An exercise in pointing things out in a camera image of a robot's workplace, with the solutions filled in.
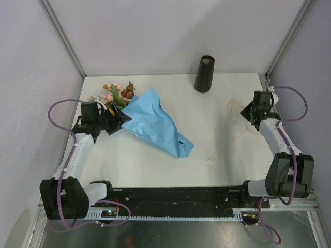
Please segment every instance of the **black cup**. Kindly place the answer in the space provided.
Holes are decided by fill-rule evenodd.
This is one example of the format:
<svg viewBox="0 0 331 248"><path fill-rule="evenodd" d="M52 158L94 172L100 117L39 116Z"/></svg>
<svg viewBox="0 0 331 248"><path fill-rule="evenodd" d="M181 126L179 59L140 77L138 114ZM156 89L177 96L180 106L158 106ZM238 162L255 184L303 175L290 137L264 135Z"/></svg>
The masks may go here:
<svg viewBox="0 0 331 248"><path fill-rule="evenodd" d="M201 58L194 87L198 92L205 93L212 87L214 74L213 57L205 55Z"/></svg>

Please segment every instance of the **blue paper bag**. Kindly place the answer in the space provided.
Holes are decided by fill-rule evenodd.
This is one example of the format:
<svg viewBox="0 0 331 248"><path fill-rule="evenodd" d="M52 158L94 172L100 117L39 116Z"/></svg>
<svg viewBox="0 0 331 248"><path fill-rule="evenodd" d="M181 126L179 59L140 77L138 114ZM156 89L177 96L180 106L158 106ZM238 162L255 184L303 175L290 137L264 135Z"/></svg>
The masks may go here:
<svg viewBox="0 0 331 248"><path fill-rule="evenodd" d="M194 144L178 133L153 89L140 98L134 96L122 112L132 118L122 128L178 158L189 156Z"/></svg>

